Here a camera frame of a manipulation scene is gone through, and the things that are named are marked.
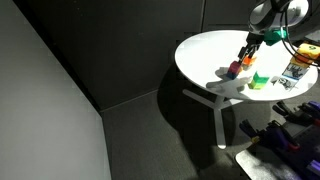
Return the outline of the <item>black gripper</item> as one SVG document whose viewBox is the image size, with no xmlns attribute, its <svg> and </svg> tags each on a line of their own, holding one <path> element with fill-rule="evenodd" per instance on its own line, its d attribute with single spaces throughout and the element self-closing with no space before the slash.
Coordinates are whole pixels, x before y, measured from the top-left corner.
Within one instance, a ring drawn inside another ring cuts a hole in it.
<svg viewBox="0 0 320 180">
<path fill-rule="evenodd" d="M 242 47 L 240 49 L 240 52 L 238 53 L 238 58 L 243 59 L 243 57 L 247 54 L 248 49 L 250 50 L 250 52 L 248 53 L 248 58 L 253 59 L 254 57 L 256 57 L 255 54 L 258 51 L 259 46 L 262 44 L 263 41 L 264 41 L 263 35 L 249 32 L 246 38 L 247 47 Z"/>
</svg>

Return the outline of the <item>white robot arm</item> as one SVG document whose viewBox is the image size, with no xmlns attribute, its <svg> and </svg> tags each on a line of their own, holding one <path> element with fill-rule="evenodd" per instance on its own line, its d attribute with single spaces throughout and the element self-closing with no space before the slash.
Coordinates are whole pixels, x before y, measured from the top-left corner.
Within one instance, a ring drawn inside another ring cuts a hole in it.
<svg viewBox="0 0 320 180">
<path fill-rule="evenodd" d="M 298 25 L 309 11 L 308 0 L 261 0 L 248 20 L 247 45 L 238 58 L 251 58 L 262 43 L 272 46 L 289 37 L 288 28 Z"/>
</svg>

